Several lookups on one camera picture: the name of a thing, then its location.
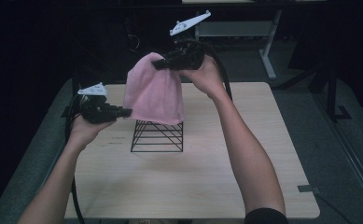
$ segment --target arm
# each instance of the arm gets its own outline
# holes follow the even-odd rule
[[[181,74],[206,93],[216,106],[245,212],[267,207],[284,214],[283,194],[272,162],[226,93],[215,61],[206,56],[200,69],[181,71]]]
[[[77,158],[85,146],[112,123],[93,125],[81,116],[75,119],[61,157],[44,187],[24,210],[18,223],[63,223]]]

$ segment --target wooden table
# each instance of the wooden table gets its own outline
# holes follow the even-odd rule
[[[286,125],[266,83],[231,83],[234,103],[267,150],[289,218],[314,218],[319,208]],[[122,105],[124,85],[107,86],[108,102]],[[119,119],[79,157],[77,192],[84,217],[244,218],[244,204],[214,104],[183,84],[184,152],[131,153],[134,120]],[[76,217],[73,202],[66,217]]]

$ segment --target black wire rack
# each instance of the black wire rack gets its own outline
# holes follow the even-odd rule
[[[152,121],[135,122],[131,152],[183,152],[184,123],[159,124]]]

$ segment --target hand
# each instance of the hand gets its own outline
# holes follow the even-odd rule
[[[68,142],[74,144],[74,146],[77,148],[83,149],[87,144],[96,138],[101,130],[112,125],[113,123],[115,123],[115,121],[101,124],[92,124],[83,119],[82,116],[77,115],[72,124]]]
[[[198,70],[181,70],[180,74],[210,98],[225,90],[216,61],[208,55],[204,55],[204,61]]]

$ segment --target pink cloth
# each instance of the pink cloth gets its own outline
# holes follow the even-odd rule
[[[128,73],[123,107],[132,109],[131,119],[175,125],[184,121],[181,79],[177,71],[156,70],[157,53],[142,58]]]

